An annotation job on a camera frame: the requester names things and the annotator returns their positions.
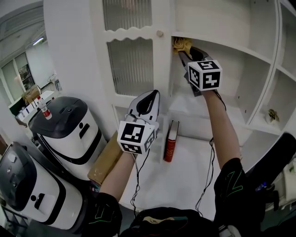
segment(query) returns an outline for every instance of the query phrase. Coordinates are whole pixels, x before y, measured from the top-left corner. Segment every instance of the black wire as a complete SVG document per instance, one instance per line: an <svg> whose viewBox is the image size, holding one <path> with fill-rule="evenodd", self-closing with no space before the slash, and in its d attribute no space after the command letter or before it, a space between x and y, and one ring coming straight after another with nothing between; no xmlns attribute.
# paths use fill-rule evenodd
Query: black wire
<svg viewBox="0 0 296 237"><path fill-rule="evenodd" d="M140 189L141 189L141 188L140 188L140 185L139 185L139 173L140 173L141 169L143 168L143 166L144 166L144 164L145 164L145 162L146 162L146 160L147 160L147 158L148 158L149 152L150 152L150 149L148 150L147 156L146 156L146 158L145 158L145 160L144 160L144 162L143 162L141 168L140 168L139 171L137 172L137 186L136 186L136 191L135 191L133 197L132 197L131 200L130 200L131 205L134 207L134 216L135 216L135 218L136 218L135 199L136 199L136 196L138 195L138 192L139 192Z"/></svg>
<svg viewBox="0 0 296 237"><path fill-rule="evenodd" d="M221 95L216 91L214 90L215 94L217 95L217 97L221 100L221 102L223 103L224 105L224 108L226 110L226 106L224 104L224 101L222 100L221 98ZM199 206L201 204L201 201L202 201L202 198L205 194L205 191L207 190L207 188L210 186L211 182L213 181L213 174L214 174L214 159L215 159L215 150L214 150L214 138L212 137L212 139L210 140L209 142L210 146L211 146L211 156L210 156L210 165L209 165L209 169L208 169L208 174L207 174L207 180L206 180L206 183L205 183L205 187L204 187L204 190L203 190L203 193L202 195L200 196L199 200L197 201L196 205L195 205L195 210L198 211L198 213L204 217L204 215L200 212L199 210ZM212 174L211 174L211 178L210 178L210 181L208 183L208 177L209 177L209 173L210 173L210 167L212 166Z"/></svg>

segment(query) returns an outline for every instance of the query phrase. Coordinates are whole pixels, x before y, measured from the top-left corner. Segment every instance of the cardboard box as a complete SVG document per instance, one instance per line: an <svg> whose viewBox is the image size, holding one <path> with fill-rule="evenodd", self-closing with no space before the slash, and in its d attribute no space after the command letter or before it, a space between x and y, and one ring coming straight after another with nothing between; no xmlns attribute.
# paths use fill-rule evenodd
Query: cardboard box
<svg viewBox="0 0 296 237"><path fill-rule="evenodd" d="M36 99L40 95L40 92L38 90L38 86L34 85L31 87L30 90L26 91L22 97L25 102L28 104L32 103L34 99Z"/></svg>
<svg viewBox="0 0 296 237"><path fill-rule="evenodd" d="M117 143L117 132L115 132L88 172L88 178L101 186L107 175L113 170L122 153L123 151Z"/></svg>

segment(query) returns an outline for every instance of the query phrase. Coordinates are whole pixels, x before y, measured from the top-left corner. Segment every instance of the forearm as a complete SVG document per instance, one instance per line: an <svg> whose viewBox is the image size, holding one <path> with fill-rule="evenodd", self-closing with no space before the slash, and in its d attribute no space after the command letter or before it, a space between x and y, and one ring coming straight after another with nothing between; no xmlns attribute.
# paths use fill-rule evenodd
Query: forearm
<svg viewBox="0 0 296 237"><path fill-rule="evenodd" d="M223 103L213 91L203 93L207 102L217 159L220 168L232 158L240 158L240 145Z"/></svg>
<svg viewBox="0 0 296 237"><path fill-rule="evenodd" d="M130 173L134 166L134 159L130 153L124 152L114 169L104 180L100 193L107 193L115 197L117 201L121 199L124 189L129 181Z"/></svg>

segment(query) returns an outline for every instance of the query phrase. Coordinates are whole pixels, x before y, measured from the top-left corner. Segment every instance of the ceiling light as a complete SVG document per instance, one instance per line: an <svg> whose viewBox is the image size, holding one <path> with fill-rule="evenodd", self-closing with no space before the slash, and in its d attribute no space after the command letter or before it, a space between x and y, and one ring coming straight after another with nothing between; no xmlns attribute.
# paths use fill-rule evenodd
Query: ceiling light
<svg viewBox="0 0 296 237"><path fill-rule="evenodd" d="M36 44L38 44L40 41L42 41L44 38L42 37L42 38L40 38L40 39L38 39L34 44L33 44L33 46L34 45L36 45Z"/></svg>

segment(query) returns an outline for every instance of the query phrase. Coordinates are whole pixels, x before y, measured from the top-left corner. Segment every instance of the sleeve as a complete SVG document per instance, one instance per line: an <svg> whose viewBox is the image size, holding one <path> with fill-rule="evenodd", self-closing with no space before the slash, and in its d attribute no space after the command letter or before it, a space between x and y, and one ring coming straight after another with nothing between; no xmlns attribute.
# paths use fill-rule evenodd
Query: sleeve
<svg viewBox="0 0 296 237"><path fill-rule="evenodd" d="M117 234L119 235L121 220L122 214L117 200L109 194L99 193L95 203L90 208L82 236L117 236Z"/></svg>
<svg viewBox="0 0 296 237"><path fill-rule="evenodd" d="M214 190L214 223L218 227L233 225L242 236L260 231L260 222L255 218L255 190L250 188L239 158L233 158L223 166Z"/></svg>

